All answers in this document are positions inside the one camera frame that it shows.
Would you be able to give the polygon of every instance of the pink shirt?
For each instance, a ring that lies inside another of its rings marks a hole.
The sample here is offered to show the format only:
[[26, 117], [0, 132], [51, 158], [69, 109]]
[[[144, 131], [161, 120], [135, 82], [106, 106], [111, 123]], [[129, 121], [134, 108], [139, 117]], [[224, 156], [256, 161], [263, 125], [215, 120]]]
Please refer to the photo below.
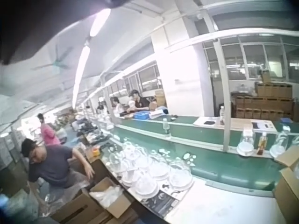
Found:
[[47, 124], [41, 125], [41, 134], [45, 145], [60, 145], [55, 131]]

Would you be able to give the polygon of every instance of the worker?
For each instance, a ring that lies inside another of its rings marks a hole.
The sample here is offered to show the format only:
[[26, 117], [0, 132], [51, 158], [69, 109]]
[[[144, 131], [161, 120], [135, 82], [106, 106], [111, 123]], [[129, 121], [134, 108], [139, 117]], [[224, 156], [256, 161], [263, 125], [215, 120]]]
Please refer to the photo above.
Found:
[[115, 108], [114, 108], [115, 114], [120, 114], [120, 113], [124, 112], [124, 109], [117, 97], [112, 97], [111, 101], [112, 101], [113, 106], [115, 106]]
[[[49, 194], [57, 200], [63, 196], [64, 189], [87, 181], [94, 174], [91, 165], [77, 149], [62, 145], [39, 146], [36, 141], [25, 139], [21, 144], [21, 153], [29, 158], [28, 185], [41, 206], [47, 206], [47, 203], [35, 187], [38, 178], [49, 183]], [[68, 160], [72, 157], [83, 165], [87, 177], [70, 169]]]
[[129, 96], [133, 97], [133, 100], [135, 101], [135, 107], [128, 108], [127, 112], [149, 111], [150, 110], [150, 108], [149, 108], [150, 102], [146, 98], [141, 97], [137, 90], [132, 90]]
[[59, 145], [60, 141], [55, 134], [53, 128], [45, 123], [45, 119], [41, 113], [37, 115], [37, 118], [41, 122], [41, 135], [45, 145]]

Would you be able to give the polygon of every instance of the black shirt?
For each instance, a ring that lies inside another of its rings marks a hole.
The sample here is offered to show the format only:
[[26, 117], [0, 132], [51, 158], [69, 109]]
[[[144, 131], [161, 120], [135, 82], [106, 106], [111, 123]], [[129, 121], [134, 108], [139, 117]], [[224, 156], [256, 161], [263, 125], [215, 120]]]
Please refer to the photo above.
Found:
[[149, 105], [150, 105], [150, 102], [144, 97], [140, 97], [139, 102], [137, 100], [135, 100], [136, 108], [143, 108], [143, 107], [147, 107]]

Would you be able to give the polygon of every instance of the plastic bag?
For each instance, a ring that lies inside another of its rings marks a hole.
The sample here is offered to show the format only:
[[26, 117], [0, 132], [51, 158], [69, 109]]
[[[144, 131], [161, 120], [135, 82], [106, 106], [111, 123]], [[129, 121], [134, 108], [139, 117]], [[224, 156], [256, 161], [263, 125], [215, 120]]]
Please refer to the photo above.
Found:
[[90, 192], [92, 198], [97, 200], [97, 202], [103, 207], [108, 208], [117, 198], [122, 194], [122, 189], [119, 186], [109, 187], [105, 191]]
[[73, 200], [82, 188], [89, 186], [87, 177], [74, 170], [70, 171], [68, 181], [72, 183], [69, 188], [54, 188], [50, 186], [49, 194], [45, 198], [48, 206], [42, 210], [43, 217], [53, 214], [56, 210]]

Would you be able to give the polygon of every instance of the blue container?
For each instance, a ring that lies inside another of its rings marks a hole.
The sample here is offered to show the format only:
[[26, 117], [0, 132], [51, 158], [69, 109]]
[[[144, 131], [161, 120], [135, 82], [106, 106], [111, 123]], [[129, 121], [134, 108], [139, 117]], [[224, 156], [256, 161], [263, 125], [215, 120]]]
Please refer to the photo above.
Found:
[[149, 111], [139, 111], [134, 114], [134, 119], [138, 120], [147, 120], [150, 119], [150, 112]]

